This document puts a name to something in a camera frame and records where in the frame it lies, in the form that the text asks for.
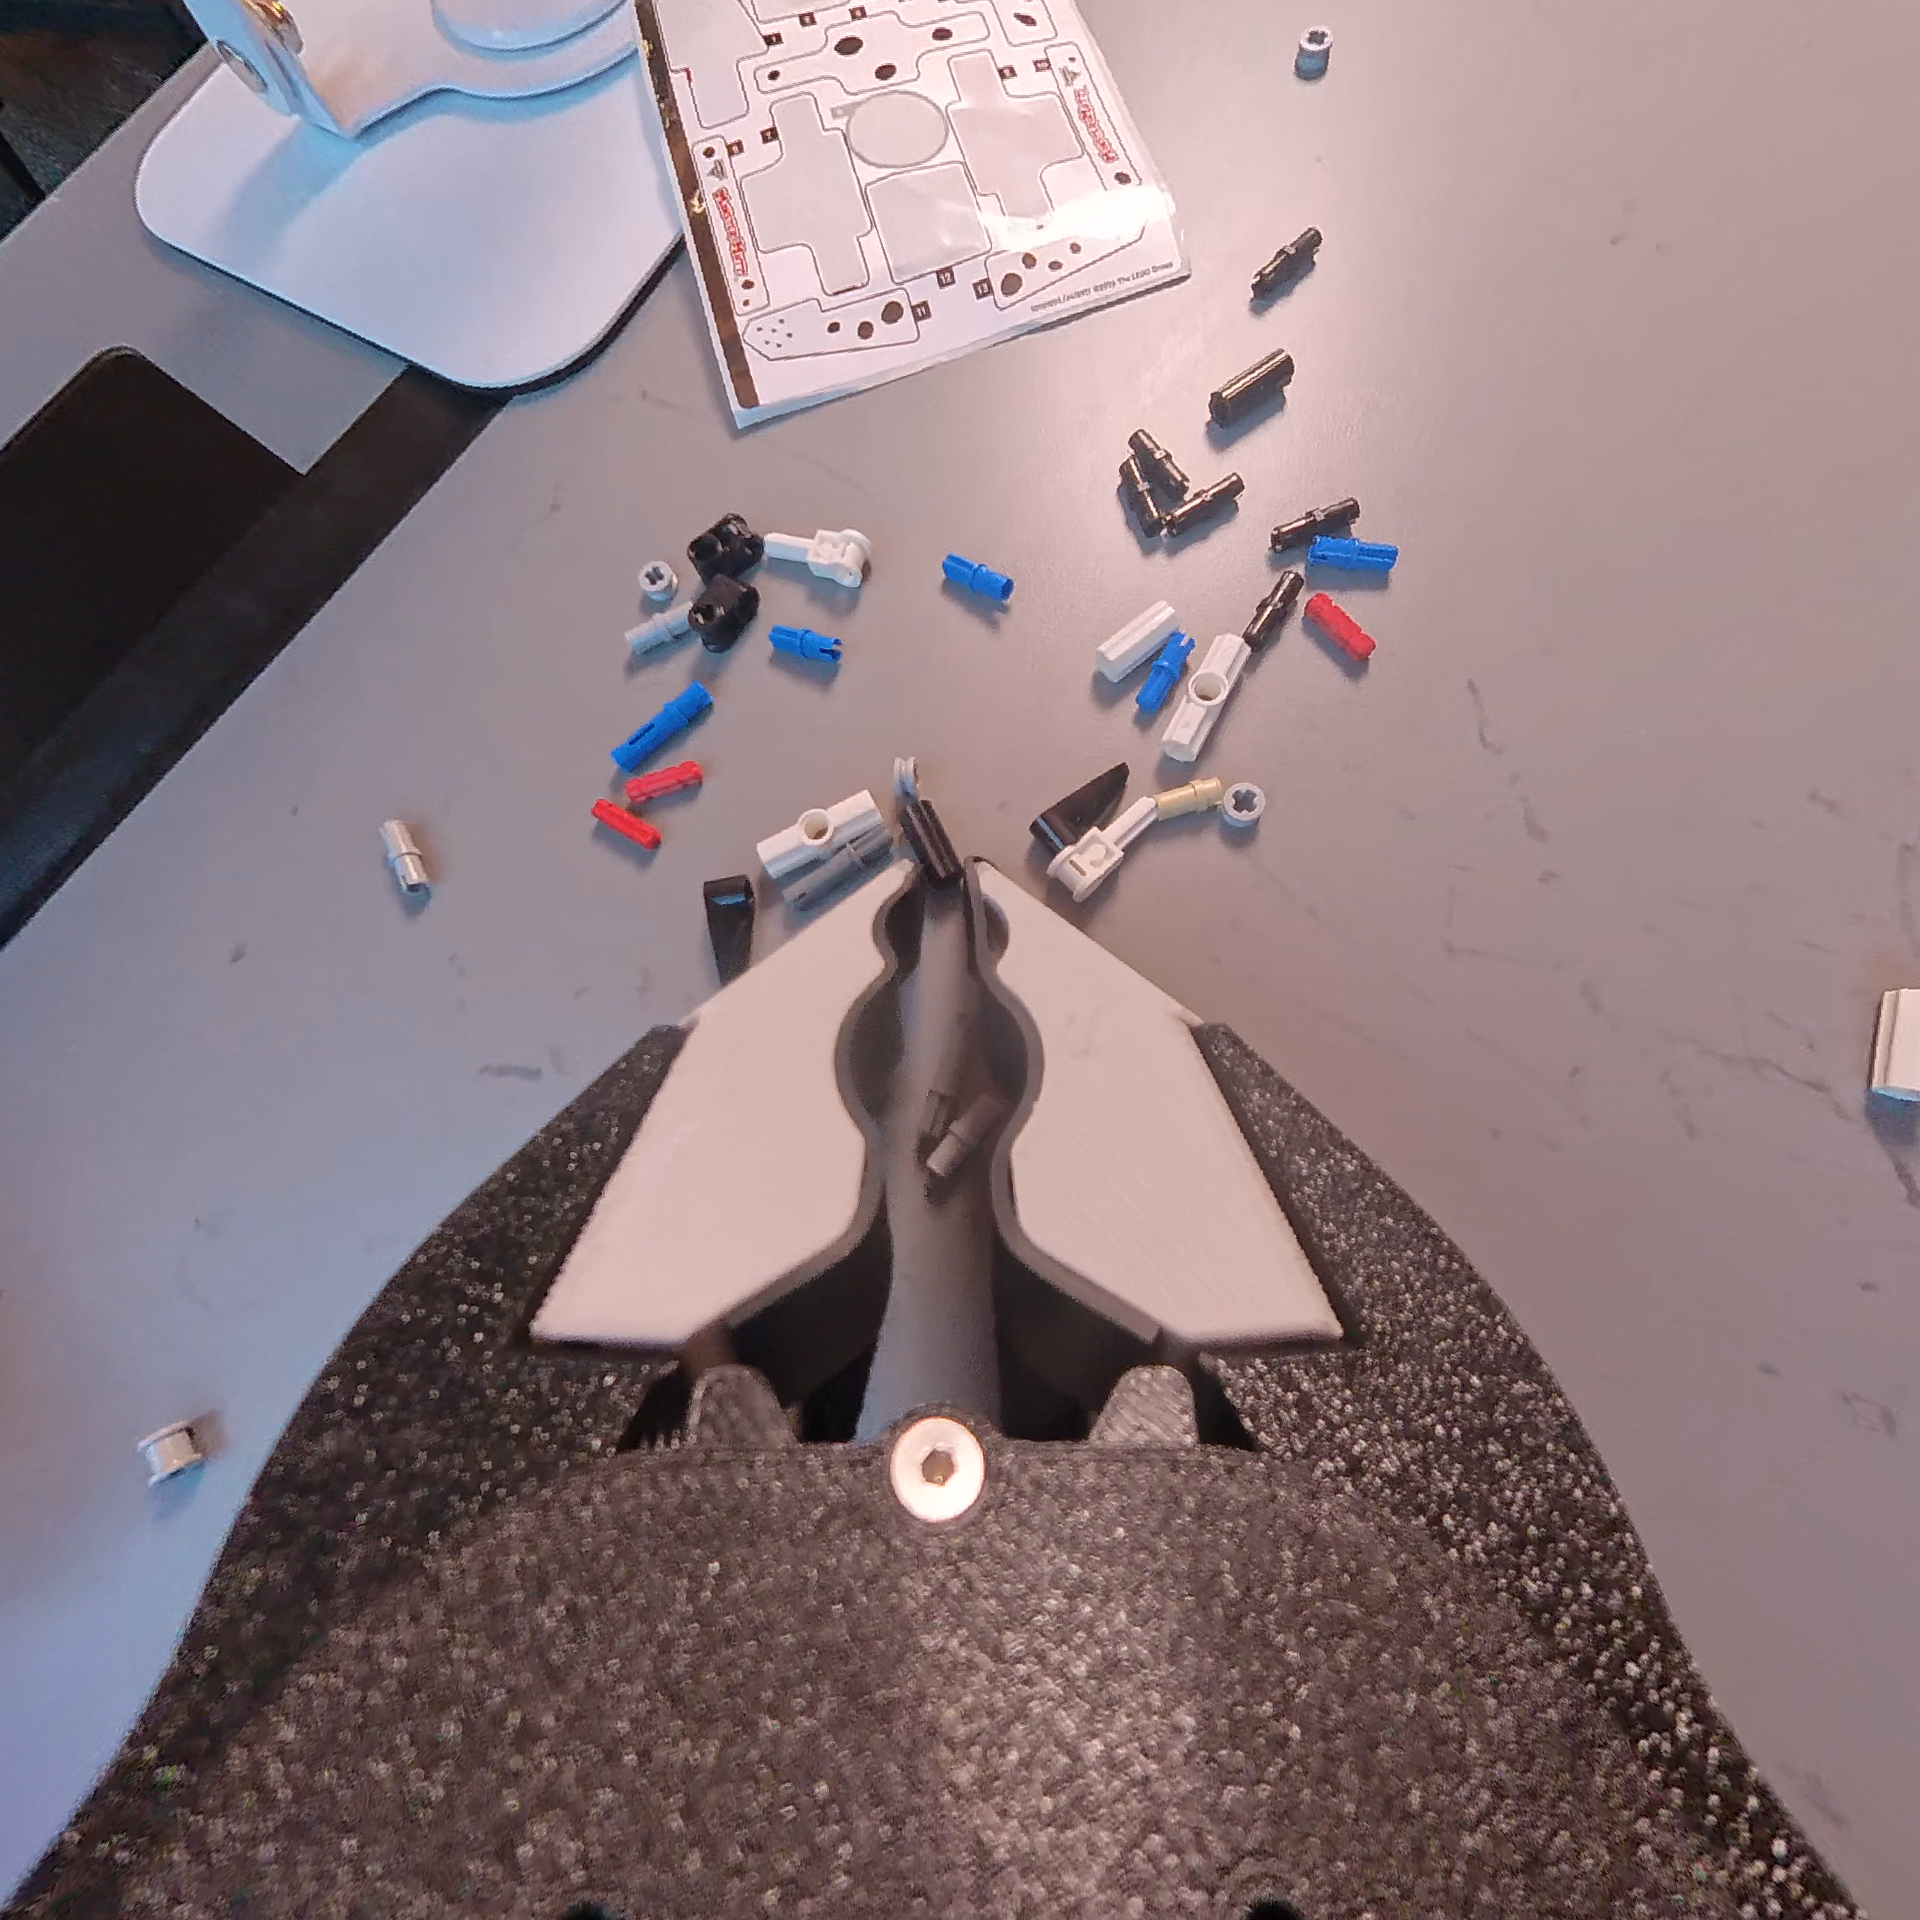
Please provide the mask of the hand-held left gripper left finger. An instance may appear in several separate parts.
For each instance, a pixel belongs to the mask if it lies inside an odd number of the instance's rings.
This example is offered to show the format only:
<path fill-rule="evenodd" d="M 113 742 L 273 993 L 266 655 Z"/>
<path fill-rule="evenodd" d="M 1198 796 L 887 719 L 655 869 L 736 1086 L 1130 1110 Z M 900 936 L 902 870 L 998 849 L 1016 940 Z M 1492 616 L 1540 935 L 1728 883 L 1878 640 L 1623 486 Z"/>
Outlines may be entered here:
<path fill-rule="evenodd" d="M 688 1015 L 534 1341 L 676 1353 L 852 1252 L 877 1217 L 920 925 L 898 857 Z"/>

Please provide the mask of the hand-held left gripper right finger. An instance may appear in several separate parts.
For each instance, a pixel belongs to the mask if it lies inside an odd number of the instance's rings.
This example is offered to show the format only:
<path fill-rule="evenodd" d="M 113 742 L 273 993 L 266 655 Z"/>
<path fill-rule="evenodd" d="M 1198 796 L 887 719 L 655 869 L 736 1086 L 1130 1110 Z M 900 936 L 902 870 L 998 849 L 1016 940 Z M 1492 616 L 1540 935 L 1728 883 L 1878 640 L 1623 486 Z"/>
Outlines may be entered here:
<path fill-rule="evenodd" d="M 1078 1303 L 1145 1347 L 1340 1341 L 1198 1015 L 984 860 L 966 918 L 976 1041 L 1012 1103 L 991 1206 L 1039 1304 Z"/>

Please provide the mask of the white and grey toy connector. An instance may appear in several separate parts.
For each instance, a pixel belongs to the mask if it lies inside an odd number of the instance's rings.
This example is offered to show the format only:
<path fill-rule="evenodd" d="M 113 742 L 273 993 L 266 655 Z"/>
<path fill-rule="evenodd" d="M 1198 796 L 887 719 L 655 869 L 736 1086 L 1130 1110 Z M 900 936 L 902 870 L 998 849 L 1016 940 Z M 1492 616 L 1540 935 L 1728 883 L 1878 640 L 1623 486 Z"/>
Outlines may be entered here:
<path fill-rule="evenodd" d="M 806 913 L 864 883 L 895 854 L 895 839 L 868 788 L 826 806 L 812 806 L 757 843 L 757 860 L 774 880 L 784 907 Z"/>

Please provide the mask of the long blue toy pin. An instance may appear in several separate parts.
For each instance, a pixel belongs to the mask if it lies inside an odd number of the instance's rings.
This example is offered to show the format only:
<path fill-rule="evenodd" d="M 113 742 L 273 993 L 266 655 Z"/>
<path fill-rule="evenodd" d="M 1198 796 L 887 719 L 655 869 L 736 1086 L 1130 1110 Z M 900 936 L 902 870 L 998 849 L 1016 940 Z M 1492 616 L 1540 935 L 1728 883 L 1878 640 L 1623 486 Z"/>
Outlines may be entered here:
<path fill-rule="evenodd" d="M 610 751 L 615 767 L 630 774 L 660 755 L 671 740 L 693 728 L 712 709 L 706 684 L 690 681 L 679 695 L 665 701 L 647 721 L 617 742 Z"/>

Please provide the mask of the white toy connector with hole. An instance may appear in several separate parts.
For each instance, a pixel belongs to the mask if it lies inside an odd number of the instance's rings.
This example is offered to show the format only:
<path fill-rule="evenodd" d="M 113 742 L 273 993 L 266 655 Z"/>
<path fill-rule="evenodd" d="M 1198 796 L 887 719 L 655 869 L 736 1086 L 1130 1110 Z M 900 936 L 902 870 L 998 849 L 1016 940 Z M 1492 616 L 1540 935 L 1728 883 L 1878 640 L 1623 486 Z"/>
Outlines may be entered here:
<path fill-rule="evenodd" d="M 1196 763 L 1225 711 L 1244 668 L 1253 655 L 1246 637 L 1220 632 L 1184 679 L 1180 701 L 1161 734 L 1158 751 L 1180 763 Z"/>

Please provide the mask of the white metal stand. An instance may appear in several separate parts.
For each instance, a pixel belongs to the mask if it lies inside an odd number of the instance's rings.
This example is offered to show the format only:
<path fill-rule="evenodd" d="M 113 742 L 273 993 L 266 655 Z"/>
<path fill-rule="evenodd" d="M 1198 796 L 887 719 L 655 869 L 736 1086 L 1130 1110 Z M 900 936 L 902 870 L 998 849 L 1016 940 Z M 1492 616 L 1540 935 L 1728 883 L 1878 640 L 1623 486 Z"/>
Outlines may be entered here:
<path fill-rule="evenodd" d="M 189 3 L 166 247 L 477 390 L 582 360 L 680 240 L 632 5 Z"/>

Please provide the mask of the toy sticker sheet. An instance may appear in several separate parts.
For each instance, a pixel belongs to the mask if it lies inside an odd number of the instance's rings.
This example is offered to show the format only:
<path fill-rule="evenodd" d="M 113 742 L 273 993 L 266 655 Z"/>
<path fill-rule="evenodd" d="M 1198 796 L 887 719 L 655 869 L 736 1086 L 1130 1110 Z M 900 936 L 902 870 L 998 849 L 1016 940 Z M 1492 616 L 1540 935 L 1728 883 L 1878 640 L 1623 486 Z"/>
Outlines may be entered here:
<path fill-rule="evenodd" d="M 638 5 L 738 425 L 1188 275 L 1070 3 Z"/>

